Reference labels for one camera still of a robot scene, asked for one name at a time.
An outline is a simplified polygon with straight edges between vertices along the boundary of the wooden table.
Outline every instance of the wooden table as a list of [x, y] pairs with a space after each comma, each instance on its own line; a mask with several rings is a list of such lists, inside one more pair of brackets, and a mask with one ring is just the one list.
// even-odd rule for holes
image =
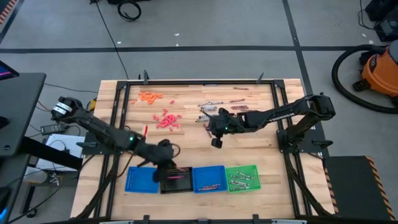
[[[303, 88], [299, 79], [285, 79], [285, 87], [289, 102], [303, 97]], [[99, 88], [95, 116], [109, 122], [116, 89], [116, 80], [102, 81]], [[126, 125], [132, 130], [142, 132], [145, 124], [149, 125], [147, 142], [156, 143], [164, 138], [179, 144], [181, 154], [175, 158], [180, 167], [185, 166], [215, 166], [226, 167], [257, 165], [261, 179], [261, 190], [231, 194], [218, 192], [210, 194], [194, 194], [193, 192], [180, 194], [136, 194], [124, 191], [127, 172], [117, 180], [113, 202], [112, 219], [142, 220], [143, 215], [150, 215], [150, 219], [179, 220], [179, 219], [250, 219], [253, 214], [260, 218], [293, 218], [292, 202], [290, 199], [287, 173], [282, 154], [279, 152], [275, 131], [277, 123], [268, 124], [256, 133], [226, 135], [223, 137], [223, 148], [210, 146], [211, 139], [203, 128], [203, 123], [196, 123], [201, 113], [198, 104], [204, 101], [229, 101], [245, 98], [242, 104], [251, 110], [269, 110], [274, 107], [271, 88], [264, 85], [245, 85], [249, 90], [234, 90], [231, 85], [203, 86], [203, 85], [148, 85], [134, 86], [130, 89], [129, 100], [137, 103], [128, 105]], [[154, 104], [138, 100], [140, 91], [162, 93], [163, 98]], [[163, 108], [170, 114], [180, 114], [180, 129], [170, 132], [166, 129], [156, 129], [158, 123], [153, 120], [153, 114], [161, 116]], [[121, 106], [118, 109], [116, 124], [119, 124]], [[301, 117], [293, 118], [294, 123]], [[119, 173], [129, 158], [122, 155], [119, 163]], [[323, 207], [331, 213], [331, 202], [322, 161], [308, 154], [301, 154], [305, 180], [308, 188]], [[142, 161], [134, 157], [130, 166]], [[80, 174], [75, 201], [71, 217], [78, 215], [88, 204], [98, 188], [103, 156], [95, 156]], [[301, 193], [296, 185], [300, 211], [304, 214]], [[105, 214], [108, 193], [103, 197], [101, 215]]]

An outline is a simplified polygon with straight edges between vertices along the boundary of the gray floor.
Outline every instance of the gray floor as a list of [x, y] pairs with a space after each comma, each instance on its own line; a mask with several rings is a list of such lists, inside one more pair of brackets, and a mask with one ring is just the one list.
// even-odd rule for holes
[[[358, 0], [289, 0], [288, 3], [301, 46], [382, 44], [375, 32], [358, 25]], [[152, 0], [140, 2], [140, 6], [142, 17], [128, 23], [117, 15], [115, 6], [104, 0], [99, 3], [118, 47], [293, 46], [282, 0]], [[365, 23], [370, 24], [366, 15]], [[89, 5], [88, 0], [25, 1], [0, 43], [0, 50], [93, 47], [113, 45], [96, 6]], [[330, 73], [341, 53], [303, 52], [314, 92], [323, 91], [331, 96], [336, 108], [335, 118], [323, 123], [326, 137], [335, 142], [329, 148], [330, 154], [372, 156], [390, 203], [397, 211], [398, 175], [394, 162], [398, 152], [394, 130], [398, 117], [363, 109], [336, 92]], [[257, 78], [262, 72], [264, 78], [302, 77], [294, 50], [121, 52], [120, 56], [130, 78], [136, 78], [143, 69], [151, 78]], [[344, 83], [358, 77], [357, 58], [353, 56], [342, 65], [340, 74]], [[47, 83], [81, 90], [96, 91], [100, 80], [125, 78], [115, 53], [0, 54], [0, 59], [20, 72], [45, 72]], [[86, 103], [95, 94], [45, 86], [40, 101], [51, 107], [59, 96], [79, 98]], [[361, 96], [388, 104], [384, 97], [373, 93]], [[35, 111], [31, 124], [35, 127], [50, 124], [49, 118], [47, 113]], [[29, 129], [27, 136], [33, 134], [36, 132]], [[40, 202], [51, 190], [39, 189], [32, 204]], [[74, 194], [74, 186], [65, 187], [39, 208], [35, 218], [16, 223], [65, 220]]]

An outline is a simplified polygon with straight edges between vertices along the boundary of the vacuum hose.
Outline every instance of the vacuum hose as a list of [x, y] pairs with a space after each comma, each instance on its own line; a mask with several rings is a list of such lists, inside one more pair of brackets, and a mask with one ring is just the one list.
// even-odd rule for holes
[[378, 47], [375, 45], [370, 45], [370, 44], [364, 44], [364, 45], [359, 45], [356, 46], [350, 50], [347, 50], [344, 52], [338, 59], [336, 60], [335, 64], [333, 65], [333, 68], [331, 70], [331, 79], [333, 83], [336, 86], [336, 89], [347, 99], [351, 100], [352, 102], [356, 103], [357, 105], [363, 106], [369, 110], [377, 111], [377, 112], [382, 112], [382, 113], [388, 113], [388, 114], [398, 114], [398, 108], [388, 108], [385, 106], [379, 106], [375, 105], [373, 103], [369, 103], [367, 101], [364, 101], [357, 96], [353, 95], [350, 93], [348, 90], [346, 90], [343, 85], [340, 83], [340, 80], [338, 79], [338, 69], [341, 65], [341, 63], [351, 54], [355, 52], [359, 52], [362, 50], [367, 50], [374, 52], [375, 54], [380, 54], [382, 55], [386, 50], [385, 48]]

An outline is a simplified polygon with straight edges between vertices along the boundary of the orange shop vacuum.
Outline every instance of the orange shop vacuum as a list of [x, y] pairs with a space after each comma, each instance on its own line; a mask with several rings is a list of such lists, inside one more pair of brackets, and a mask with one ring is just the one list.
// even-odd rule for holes
[[[361, 54], [359, 61], [363, 65], [361, 80], [353, 84], [355, 91], [374, 90], [391, 97], [395, 108], [375, 105], [364, 101], [346, 90], [338, 79], [338, 69], [348, 56], [355, 52], [366, 51]], [[379, 47], [375, 45], [359, 45], [344, 52], [335, 62], [331, 79], [336, 89], [347, 99], [367, 109], [398, 114], [398, 40], [393, 41], [390, 46]]]

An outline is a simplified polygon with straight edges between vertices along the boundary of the monitor screen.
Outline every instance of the monitor screen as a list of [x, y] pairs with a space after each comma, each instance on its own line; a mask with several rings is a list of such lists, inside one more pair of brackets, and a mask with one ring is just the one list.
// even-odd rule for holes
[[6, 65], [4, 62], [0, 61], [0, 80], [14, 78], [18, 76], [19, 74], [14, 69]]

